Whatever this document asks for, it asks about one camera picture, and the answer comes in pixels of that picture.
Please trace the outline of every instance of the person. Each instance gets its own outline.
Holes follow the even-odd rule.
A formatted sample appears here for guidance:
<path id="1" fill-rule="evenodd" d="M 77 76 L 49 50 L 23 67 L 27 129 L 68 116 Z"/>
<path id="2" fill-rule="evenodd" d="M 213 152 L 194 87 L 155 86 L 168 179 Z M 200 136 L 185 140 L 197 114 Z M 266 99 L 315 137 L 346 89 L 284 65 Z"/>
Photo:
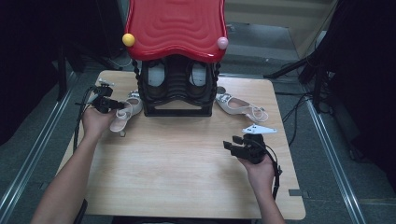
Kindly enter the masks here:
<path id="1" fill-rule="evenodd" d="M 262 223 L 285 223 L 272 194 L 275 172 L 269 156 L 265 155 L 258 164 L 240 158 L 238 160 L 247 169 L 247 178 L 259 204 Z"/>
<path id="2" fill-rule="evenodd" d="M 41 198 L 32 224 L 73 223 L 85 197 L 93 153 L 102 133 L 115 118 L 115 110 L 102 114 L 95 108 L 82 117 L 84 136 L 75 153 L 49 184 Z M 262 215 L 262 223 L 285 223 L 272 196 L 274 169 L 268 156 L 259 164 L 238 159 L 246 168 Z"/>
<path id="3" fill-rule="evenodd" d="M 116 110 L 102 114 L 87 108 L 82 117 L 84 136 L 75 153 L 51 181 L 31 223 L 73 223 L 85 197 L 93 153 Z"/>

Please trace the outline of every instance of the gray floor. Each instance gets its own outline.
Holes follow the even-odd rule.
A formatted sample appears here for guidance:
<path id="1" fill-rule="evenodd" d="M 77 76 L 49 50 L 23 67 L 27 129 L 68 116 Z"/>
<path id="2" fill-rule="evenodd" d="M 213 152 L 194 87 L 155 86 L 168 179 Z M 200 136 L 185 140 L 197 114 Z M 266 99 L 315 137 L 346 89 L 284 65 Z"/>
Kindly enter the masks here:
<path id="1" fill-rule="evenodd" d="M 288 63 L 298 60 L 297 53 L 290 40 L 287 29 L 259 25 L 232 23 L 229 33 L 230 47 L 222 61 L 222 76 L 238 76 L 262 78 L 271 74 Z M 128 64 L 130 59 L 124 54 L 114 60 L 118 64 Z M 38 161 L 29 181 L 20 186 L 23 191 L 15 204 L 8 223 L 28 223 L 43 193 L 43 188 L 54 177 L 66 147 L 72 137 L 78 113 L 79 102 L 83 92 L 94 83 L 99 73 L 105 68 L 87 59 L 87 69 L 83 74 L 75 74 L 79 78 L 70 93 L 70 99 L 60 115 L 56 126 Z M 124 67 L 132 71 L 132 66 Z M 304 93 L 297 79 L 297 70 L 286 76 L 273 80 L 276 92 Z M 45 126 L 53 107 L 56 105 L 57 87 L 49 92 L 40 105 L 24 121 L 13 138 L 0 146 L 0 193 L 7 192 L 15 180 L 28 153 L 32 150 L 35 140 Z M 282 117 L 296 105 L 298 95 L 278 94 L 279 109 Z M 317 123 L 313 118 L 323 120 L 324 132 L 329 136 L 331 148 L 336 159 L 340 161 L 346 181 L 350 184 L 352 195 L 358 200 L 361 209 L 360 222 L 354 222 L 346 204 L 337 179 L 337 173 L 329 162 L 328 148 L 320 138 Z M 375 165 L 358 163 L 350 159 L 349 149 L 334 118 L 327 114 L 314 114 L 309 104 L 298 109 L 297 123 L 290 117 L 285 123 L 287 137 L 293 136 L 295 126 L 297 134 L 290 146 L 297 177 L 304 193 L 306 217 L 303 220 L 288 223 L 394 223 L 396 220 L 395 193 L 390 187 L 385 174 Z M 86 216 L 83 223 L 110 223 L 111 217 Z"/>

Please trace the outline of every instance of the black tripod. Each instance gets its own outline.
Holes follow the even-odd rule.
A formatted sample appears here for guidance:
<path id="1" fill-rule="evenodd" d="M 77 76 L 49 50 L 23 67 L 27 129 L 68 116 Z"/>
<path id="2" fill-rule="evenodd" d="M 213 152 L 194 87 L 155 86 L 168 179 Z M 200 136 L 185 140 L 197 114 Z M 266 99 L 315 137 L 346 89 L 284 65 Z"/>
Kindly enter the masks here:
<path id="1" fill-rule="evenodd" d="M 299 75 L 299 81 L 302 84 L 307 84 L 313 77 L 316 77 L 313 93 L 313 105 L 318 113 L 320 112 L 320 90 L 323 80 L 327 76 L 327 71 L 331 69 L 329 59 L 332 57 L 332 51 L 334 49 L 334 45 L 336 45 L 337 37 L 339 36 L 338 29 L 347 17 L 347 13 L 345 13 L 347 11 L 347 7 L 350 7 L 344 6 L 345 4 L 343 3 L 343 0 L 338 1 L 329 29 L 314 52 L 300 61 L 290 64 L 271 75 L 263 76 L 264 78 L 278 78 L 286 75 L 288 72 L 304 66 L 303 72 Z"/>

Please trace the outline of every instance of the sandal strap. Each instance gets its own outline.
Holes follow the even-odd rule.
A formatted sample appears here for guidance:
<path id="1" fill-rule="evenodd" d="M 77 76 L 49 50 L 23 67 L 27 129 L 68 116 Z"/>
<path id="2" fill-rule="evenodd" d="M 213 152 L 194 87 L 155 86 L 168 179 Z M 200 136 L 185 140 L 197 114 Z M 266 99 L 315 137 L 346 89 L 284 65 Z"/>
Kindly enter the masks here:
<path id="1" fill-rule="evenodd" d="M 247 114 L 250 119 L 255 119 L 257 121 L 266 121 L 268 119 L 268 114 L 265 112 L 263 107 L 258 107 L 255 105 L 251 105 L 251 115 Z"/>
<path id="2" fill-rule="evenodd" d="M 129 105 L 129 107 L 123 108 L 123 109 L 118 109 L 116 116 L 118 119 L 128 119 L 128 116 L 129 116 L 128 113 L 132 114 L 134 109 L 133 109 L 131 103 L 129 103 L 129 102 L 121 101 L 121 103 L 123 103 L 125 105 Z"/>

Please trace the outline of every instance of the white sandal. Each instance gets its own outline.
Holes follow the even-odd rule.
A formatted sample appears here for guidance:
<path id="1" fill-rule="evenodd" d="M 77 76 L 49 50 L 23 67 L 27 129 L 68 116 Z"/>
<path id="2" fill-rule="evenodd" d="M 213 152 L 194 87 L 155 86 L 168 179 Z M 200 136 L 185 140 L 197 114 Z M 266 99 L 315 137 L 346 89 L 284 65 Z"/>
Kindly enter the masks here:
<path id="1" fill-rule="evenodd" d="M 216 102 L 228 114 L 244 114 L 254 122 L 264 122 L 268 120 L 268 114 L 265 112 L 264 108 L 235 98 L 229 93 L 216 94 Z"/>
<path id="2" fill-rule="evenodd" d="M 142 111 L 143 105 L 137 91 L 131 91 L 128 94 L 128 99 L 120 101 L 124 103 L 123 109 L 117 110 L 117 117 L 110 124 L 110 131 L 113 133 L 120 133 L 121 137 L 125 136 L 124 128 L 128 120 Z"/>

